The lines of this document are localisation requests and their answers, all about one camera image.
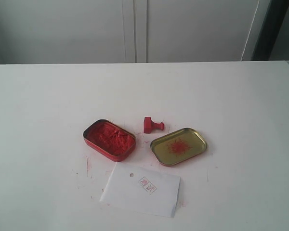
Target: red ink pad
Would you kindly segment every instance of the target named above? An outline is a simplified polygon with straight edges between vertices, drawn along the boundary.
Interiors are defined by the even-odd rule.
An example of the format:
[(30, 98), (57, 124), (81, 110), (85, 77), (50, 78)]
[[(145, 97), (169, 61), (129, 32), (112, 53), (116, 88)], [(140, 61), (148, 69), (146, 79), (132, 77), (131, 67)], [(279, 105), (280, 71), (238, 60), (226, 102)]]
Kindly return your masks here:
[(172, 166), (203, 153), (207, 143), (199, 132), (183, 128), (153, 140), (150, 147), (162, 165)]
[(112, 161), (122, 161), (132, 153), (136, 137), (105, 119), (100, 119), (83, 132), (85, 142)]

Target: red stamp imprint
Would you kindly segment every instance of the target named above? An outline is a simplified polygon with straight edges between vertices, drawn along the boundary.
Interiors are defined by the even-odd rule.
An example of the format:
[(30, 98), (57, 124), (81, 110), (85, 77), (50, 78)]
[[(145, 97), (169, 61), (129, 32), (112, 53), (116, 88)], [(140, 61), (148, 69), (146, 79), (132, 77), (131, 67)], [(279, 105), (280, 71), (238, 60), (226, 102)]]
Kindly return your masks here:
[(176, 155), (182, 155), (186, 151), (190, 150), (191, 147), (189, 147), (185, 141), (178, 138), (174, 142), (168, 143), (168, 149), (170, 153), (174, 153)]
[(157, 189), (146, 177), (142, 177), (138, 182), (149, 194)]

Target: tin lid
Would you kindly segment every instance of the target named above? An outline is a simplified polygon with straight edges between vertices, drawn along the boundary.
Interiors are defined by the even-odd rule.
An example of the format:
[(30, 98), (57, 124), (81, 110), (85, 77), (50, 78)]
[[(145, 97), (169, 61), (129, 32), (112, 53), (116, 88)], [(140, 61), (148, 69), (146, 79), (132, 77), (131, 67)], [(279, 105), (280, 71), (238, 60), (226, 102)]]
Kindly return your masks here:
[(197, 131), (183, 128), (153, 140), (150, 147), (161, 164), (172, 166), (203, 153), (207, 143)]

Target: red tin box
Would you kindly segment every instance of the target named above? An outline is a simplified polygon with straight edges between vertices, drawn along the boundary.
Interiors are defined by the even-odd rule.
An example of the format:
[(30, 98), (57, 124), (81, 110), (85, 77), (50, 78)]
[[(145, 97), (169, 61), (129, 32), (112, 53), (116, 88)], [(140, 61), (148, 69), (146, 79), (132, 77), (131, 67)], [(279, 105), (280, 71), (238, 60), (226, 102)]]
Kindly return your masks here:
[(122, 161), (132, 153), (136, 137), (105, 119), (100, 119), (83, 132), (85, 142), (112, 161)]

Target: stamp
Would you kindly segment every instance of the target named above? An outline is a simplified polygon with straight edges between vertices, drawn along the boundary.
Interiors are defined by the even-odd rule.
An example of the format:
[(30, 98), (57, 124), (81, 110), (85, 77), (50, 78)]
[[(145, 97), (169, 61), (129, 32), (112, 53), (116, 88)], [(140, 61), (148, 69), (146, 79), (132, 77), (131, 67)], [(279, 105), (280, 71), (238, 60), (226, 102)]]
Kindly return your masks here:
[(149, 194), (152, 194), (157, 189), (146, 177), (142, 177), (138, 182)]

